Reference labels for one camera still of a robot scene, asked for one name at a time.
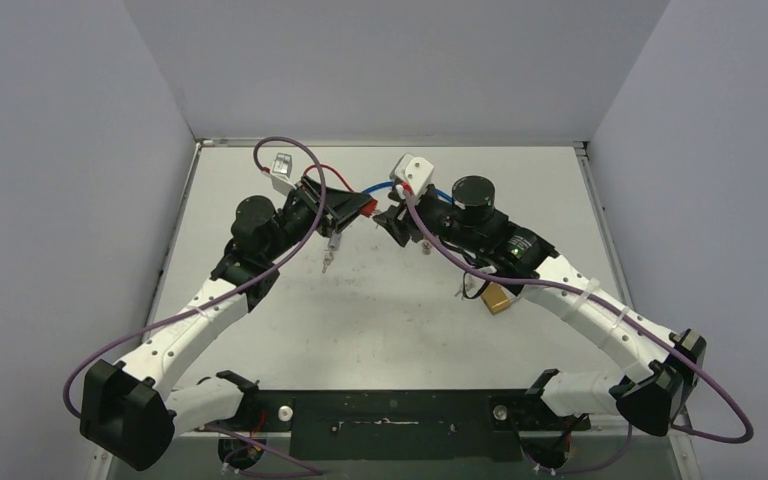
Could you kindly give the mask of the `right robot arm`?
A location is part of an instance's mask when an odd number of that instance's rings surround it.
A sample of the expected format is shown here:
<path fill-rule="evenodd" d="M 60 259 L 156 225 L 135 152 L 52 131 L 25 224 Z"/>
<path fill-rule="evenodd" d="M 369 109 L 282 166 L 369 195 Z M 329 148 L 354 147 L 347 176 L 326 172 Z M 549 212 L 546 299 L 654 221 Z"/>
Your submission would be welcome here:
<path fill-rule="evenodd" d="M 554 245 L 495 206 L 487 178 L 457 180 L 449 199 L 397 182 L 395 205 L 374 215 L 400 246 L 427 240 L 462 271 L 496 284 L 517 300 L 554 314 L 604 353 L 616 372 L 550 371 L 525 402 L 528 421 L 548 429 L 564 416 L 607 414 L 664 436 L 701 378 L 706 340 L 634 312 L 577 270 Z"/>

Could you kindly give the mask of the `blue cable lock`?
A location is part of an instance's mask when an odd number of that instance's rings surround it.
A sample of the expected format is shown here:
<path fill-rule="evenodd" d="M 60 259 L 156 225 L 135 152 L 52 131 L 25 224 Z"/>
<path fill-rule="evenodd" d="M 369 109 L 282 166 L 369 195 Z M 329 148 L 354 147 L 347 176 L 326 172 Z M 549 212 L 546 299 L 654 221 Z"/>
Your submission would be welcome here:
<path fill-rule="evenodd" d="M 383 189 L 388 189 L 390 187 L 390 183 L 388 181 L 385 181 L 385 182 L 379 182 L 379 183 L 374 184 L 372 186 L 377 187 L 376 191 L 379 191 L 379 190 L 383 190 Z M 337 192 L 338 193 L 351 193 L 351 192 L 347 191 L 346 189 L 344 189 L 344 190 L 337 190 Z M 443 201 L 445 201 L 445 202 L 448 202 L 448 203 L 452 202 L 452 197 L 449 194 L 447 194 L 447 193 L 445 193 L 445 192 L 443 192 L 441 190 L 437 190 L 437 196 L 440 199 L 442 199 Z M 337 233 L 333 237 L 331 237 L 328 240 L 327 244 L 326 244 L 325 253 L 327 251 L 333 251 L 334 252 L 334 257 L 335 257 L 335 254 L 336 254 L 336 252 L 337 252 L 337 250 L 339 249 L 339 246 L 340 246 L 340 241 L 341 241 L 341 235 L 339 233 Z M 427 240 L 423 240 L 420 243 L 421 250 L 422 250 L 422 243 L 423 242 L 428 242 L 428 241 Z"/>

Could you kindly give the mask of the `blue lock keys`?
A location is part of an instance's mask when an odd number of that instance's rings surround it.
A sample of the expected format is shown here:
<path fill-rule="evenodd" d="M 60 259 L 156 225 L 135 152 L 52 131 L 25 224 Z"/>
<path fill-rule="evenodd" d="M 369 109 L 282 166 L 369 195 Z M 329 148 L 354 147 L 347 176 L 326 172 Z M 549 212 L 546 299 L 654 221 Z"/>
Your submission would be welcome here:
<path fill-rule="evenodd" d="M 329 266 L 333 262 L 333 259 L 334 259 L 334 252 L 327 251 L 323 257 L 322 269 L 321 269 L 322 274 L 325 274 L 327 272 Z"/>

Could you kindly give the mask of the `red cable padlock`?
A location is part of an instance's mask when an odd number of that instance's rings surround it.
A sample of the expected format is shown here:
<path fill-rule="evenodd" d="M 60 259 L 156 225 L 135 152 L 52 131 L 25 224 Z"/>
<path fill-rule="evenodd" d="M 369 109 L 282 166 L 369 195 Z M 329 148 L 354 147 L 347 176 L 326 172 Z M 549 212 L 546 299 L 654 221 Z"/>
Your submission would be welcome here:
<path fill-rule="evenodd" d="M 356 190 L 351 186 L 351 184 L 346 180 L 346 178 L 341 174 L 339 170 L 327 164 L 323 164 L 321 168 L 324 171 L 332 173 L 347 191 L 351 193 L 356 193 Z M 362 190 L 362 193 L 367 196 L 370 196 L 376 190 L 377 190 L 377 187 L 372 186 L 365 190 Z M 360 209 L 360 214 L 365 217 L 370 217 L 373 214 L 373 211 L 375 210 L 376 206 L 377 206 L 377 201 L 374 199 L 371 199 Z"/>

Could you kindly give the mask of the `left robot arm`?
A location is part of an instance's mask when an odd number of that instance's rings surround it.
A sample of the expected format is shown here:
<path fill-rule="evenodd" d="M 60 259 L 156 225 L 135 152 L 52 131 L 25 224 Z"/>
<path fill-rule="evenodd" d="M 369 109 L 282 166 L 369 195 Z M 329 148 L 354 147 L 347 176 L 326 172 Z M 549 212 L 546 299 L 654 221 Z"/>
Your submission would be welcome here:
<path fill-rule="evenodd" d="M 282 207 L 266 196 L 242 200 L 231 238 L 208 278 L 176 315 L 114 363 L 85 372 L 79 431 L 137 471 L 155 464 L 176 437 L 223 421 L 242 431 L 257 420 L 254 383 L 223 371 L 179 389 L 188 368 L 233 323 L 251 313 L 279 278 L 279 268 L 313 234 L 330 238 L 376 208 L 362 192 L 305 177 Z"/>

